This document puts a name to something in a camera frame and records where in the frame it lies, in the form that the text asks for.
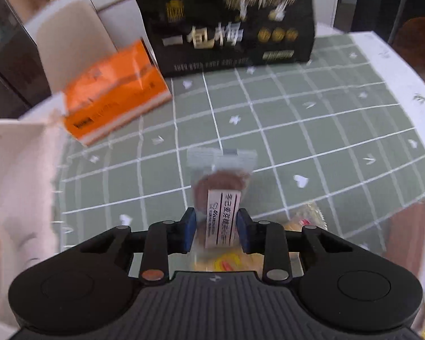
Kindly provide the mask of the brown cake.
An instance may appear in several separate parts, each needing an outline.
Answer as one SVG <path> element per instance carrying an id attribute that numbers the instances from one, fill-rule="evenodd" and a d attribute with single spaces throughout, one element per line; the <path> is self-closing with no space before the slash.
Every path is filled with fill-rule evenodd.
<path id="1" fill-rule="evenodd" d="M 186 152 L 198 239 L 204 249 L 237 244 L 236 214 L 257 160 L 254 150 L 193 147 Z"/>

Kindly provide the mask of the red foil snack packet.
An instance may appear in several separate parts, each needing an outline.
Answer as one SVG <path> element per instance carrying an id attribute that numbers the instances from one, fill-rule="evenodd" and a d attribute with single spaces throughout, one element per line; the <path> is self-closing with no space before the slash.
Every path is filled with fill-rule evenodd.
<path id="1" fill-rule="evenodd" d="M 198 254 L 192 263 L 194 271 L 201 272 L 241 272 L 255 271 L 262 274 L 263 255 L 247 254 L 241 248 L 213 249 Z"/>

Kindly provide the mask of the green grid table mat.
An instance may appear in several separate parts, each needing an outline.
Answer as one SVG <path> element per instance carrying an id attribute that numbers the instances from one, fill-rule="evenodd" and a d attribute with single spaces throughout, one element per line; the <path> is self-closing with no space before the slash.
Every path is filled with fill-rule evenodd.
<path id="1" fill-rule="evenodd" d="M 285 223 L 304 203 L 363 248 L 425 198 L 425 83 L 372 32 L 321 37 L 304 65 L 168 80 L 173 99 L 88 148 L 68 138 L 55 183 L 57 251 L 146 229 L 193 203 L 188 149 L 254 150 L 243 206 Z"/>

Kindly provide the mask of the orange tissue pack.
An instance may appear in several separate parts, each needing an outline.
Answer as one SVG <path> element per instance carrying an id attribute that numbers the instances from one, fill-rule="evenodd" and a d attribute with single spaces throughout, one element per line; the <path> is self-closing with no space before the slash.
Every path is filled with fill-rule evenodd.
<path id="1" fill-rule="evenodd" d="M 63 94 L 64 126 L 83 146 L 173 97 L 142 39 L 94 64 Z"/>

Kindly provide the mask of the white pink paper bag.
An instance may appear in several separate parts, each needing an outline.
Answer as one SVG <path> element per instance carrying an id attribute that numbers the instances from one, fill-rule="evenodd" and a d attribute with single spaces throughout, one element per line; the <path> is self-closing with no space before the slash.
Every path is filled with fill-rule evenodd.
<path id="1" fill-rule="evenodd" d="M 65 140 L 50 120 L 0 120 L 0 339 L 18 327 L 8 302 L 11 282 L 58 247 L 53 182 Z"/>

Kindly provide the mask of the black plum snack bag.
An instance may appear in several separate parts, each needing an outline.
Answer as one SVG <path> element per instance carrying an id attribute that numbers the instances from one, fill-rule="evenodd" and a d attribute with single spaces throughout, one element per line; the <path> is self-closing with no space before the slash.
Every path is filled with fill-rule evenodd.
<path id="1" fill-rule="evenodd" d="M 310 60 L 313 0 L 136 2 L 165 77 Z"/>

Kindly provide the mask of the beige dining chair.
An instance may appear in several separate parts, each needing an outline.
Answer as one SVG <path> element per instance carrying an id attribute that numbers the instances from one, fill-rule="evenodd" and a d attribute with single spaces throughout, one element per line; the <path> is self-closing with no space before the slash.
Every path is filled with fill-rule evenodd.
<path id="1" fill-rule="evenodd" d="M 36 44 L 52 93 L 65 87 L 96 62 L 116 53 L 94 8 L 71 2 L 38 28 Z"/>

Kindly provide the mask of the brown upholstered chair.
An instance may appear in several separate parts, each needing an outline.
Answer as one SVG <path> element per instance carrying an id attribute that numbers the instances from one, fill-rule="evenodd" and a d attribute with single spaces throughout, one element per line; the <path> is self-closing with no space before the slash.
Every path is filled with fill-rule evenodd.
<path id="1" fill-rule="evenodd" d="M 398 30 L 392 46 L 412 68 L 425 71 L 425 17 L 406 21 Z"/>

